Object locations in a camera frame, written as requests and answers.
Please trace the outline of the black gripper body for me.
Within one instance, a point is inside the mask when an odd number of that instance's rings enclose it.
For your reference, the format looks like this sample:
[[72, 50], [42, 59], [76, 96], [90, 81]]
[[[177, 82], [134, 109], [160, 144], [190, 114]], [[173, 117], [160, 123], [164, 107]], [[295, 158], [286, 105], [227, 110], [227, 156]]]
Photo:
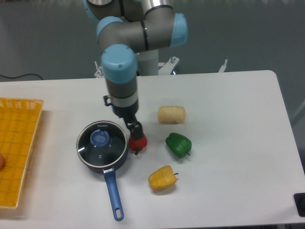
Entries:
[[132, 124], [137, 122], [135, 114], [138, 111], [138, 108], [139, 108], [138, 101], [127, 107], [119, 107], [114, 104], [112, 105], [113, 112], [119, 118], [122, 118], [126, 124]]

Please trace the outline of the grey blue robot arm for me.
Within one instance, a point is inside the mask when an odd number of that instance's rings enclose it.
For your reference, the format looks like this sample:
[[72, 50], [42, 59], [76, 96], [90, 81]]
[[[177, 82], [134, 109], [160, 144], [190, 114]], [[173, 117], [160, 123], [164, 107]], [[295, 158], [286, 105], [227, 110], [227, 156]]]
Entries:
[[87, 13], [98, 20], [96, 40], [101, 50], [110, 105], [134, 140], [144, 138], [138, 110], [136, 54], [186, 43], [187, 21], [175, 13], [172, 0], [85, 0]]

